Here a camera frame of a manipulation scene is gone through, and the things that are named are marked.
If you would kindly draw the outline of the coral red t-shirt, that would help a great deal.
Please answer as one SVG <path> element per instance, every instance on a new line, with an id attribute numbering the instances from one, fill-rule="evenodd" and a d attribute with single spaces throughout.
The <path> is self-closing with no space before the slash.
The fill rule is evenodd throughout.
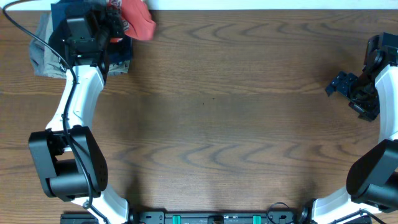
<path id="1" fill-rule="evenodd" d="M 136 40 L 152 40 L 156 23 L 152 20 L 147 4 L 142 0 L 108 0 L 108 7 L 121 14 L 124 34 Z"/>

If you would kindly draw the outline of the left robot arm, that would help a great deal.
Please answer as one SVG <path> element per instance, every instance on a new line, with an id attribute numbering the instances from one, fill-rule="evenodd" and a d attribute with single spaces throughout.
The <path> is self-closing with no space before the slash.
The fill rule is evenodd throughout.
<path id="1" fill-rule="evenodd" d="M 66 84 L 55 115 L 29 138 L 44 194 L 77 204 L 98 223 L 127 223 L 129 204 L 108 183 L 108 166 L 91 127 L 108 71 L 108 47 L 124 35 L 119 13 L 97 2 L 53 8 L 62 15 L 50 48 L 66 68 Z"/>

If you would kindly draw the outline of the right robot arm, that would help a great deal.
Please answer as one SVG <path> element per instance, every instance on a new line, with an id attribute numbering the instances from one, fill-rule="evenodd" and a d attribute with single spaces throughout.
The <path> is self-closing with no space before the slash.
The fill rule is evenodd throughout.
<path id="1" fill-rule="evenodd" d="M 346 185 L 307 203 L 296 223 L 382 222 L 397 210 L 397 36 L 368 40 L 362 74 L 340 72 L 325 88 L 342 94 L 361 119 L 380 119 L 378 143 L 350 168 Z"/>

